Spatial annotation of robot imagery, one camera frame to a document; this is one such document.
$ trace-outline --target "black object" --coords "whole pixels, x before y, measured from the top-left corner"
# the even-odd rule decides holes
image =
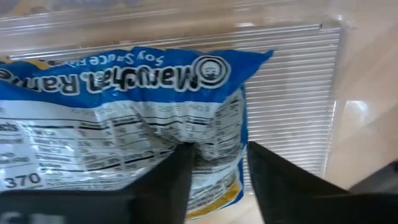
[[[0,224],[183,224],[193,157],[192,145],[181,145],[148,174],[115,192],[4,192]],[[248,161],[266,224],[398,223],[396,194],[349,192],[255,142],[249,143]]]
[[[0,224],[184,223],[193,149],[184,144],[115,192],[20,190],[0,194]]]
[[[266,224],[398,223],[398,195],[355,195],[250,142],[251,180]]]
[[[398,194],[398,161],[391,162],[379,171],[352,186],[350,192]]]

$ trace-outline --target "nutrition facts label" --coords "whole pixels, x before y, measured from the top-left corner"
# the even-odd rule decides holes
[[[120,189],[182,142],[198,149],[193,189],[214,185],[241,158],[242,117],[241,92],[223,104],[117,101],[81,109],[3,101],[0,188]]]

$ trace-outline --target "number 370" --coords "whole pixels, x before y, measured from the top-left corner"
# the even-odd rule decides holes
[[[41,181],[41,178],[38,174],[29,174],[29,175],[19,175],[13,178],[4,179],[6,182],[6,187],[9,189],[14,189],[17,187],[24,187],[27,184],[38,184]]]

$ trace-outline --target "ramen package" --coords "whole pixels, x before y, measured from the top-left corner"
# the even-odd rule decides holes
[[[187,217],[237,202],[244,82],[272,53],[134,47],[0,63],[0,191],[121,189],[191,142]]]

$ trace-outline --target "clear plastic container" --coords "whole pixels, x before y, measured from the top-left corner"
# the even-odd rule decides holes
[[[275,50],[246,83],[249,140],[323,176],[347,23],[328,0],[0,0],[0,57],[75,60],[132,46]],[[251,183],[244,165],[246,190]]]

